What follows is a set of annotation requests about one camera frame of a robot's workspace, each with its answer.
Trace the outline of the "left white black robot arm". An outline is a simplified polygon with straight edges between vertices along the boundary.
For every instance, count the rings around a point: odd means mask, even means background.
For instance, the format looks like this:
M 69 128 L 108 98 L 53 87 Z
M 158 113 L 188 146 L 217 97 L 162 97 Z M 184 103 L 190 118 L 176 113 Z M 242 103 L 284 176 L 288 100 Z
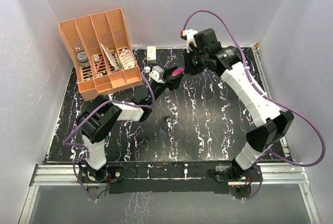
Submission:
M 87 148 L 86 168 L 83 173 L 92 181 L 101 182 L 107 177 L 105 139 L 117 121 L 143 122 L 152 113 L 156 100 L 166 90 L 176 90 L 184 75 L 180 67 L 162 69 L 145 67 L 141 71 L 146 85 L 136 87 L 131 102 L 119 102 L 97 96 L 80 115 L 83 145 Z

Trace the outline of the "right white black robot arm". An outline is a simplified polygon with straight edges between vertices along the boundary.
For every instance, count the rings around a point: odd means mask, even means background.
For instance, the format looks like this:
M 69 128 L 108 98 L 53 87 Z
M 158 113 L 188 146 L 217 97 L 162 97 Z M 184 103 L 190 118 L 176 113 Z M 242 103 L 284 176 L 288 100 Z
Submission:
M 250 176 L 254 163 L 286 134 L 294 115 L 264 98 L 263 89 L 251 75 L 246 75 L 240 49 L 222 47 L 213 29 L 181 30 L 181 38 L 187 42 L 183 51 L 184 72 L 190 75 L 205 69 L 214 72 L 236 93 L 254 121 L 255 129 L 246 134 L 246 144 L 231 166 L 221 172 L 229 179 L 243 181 Z

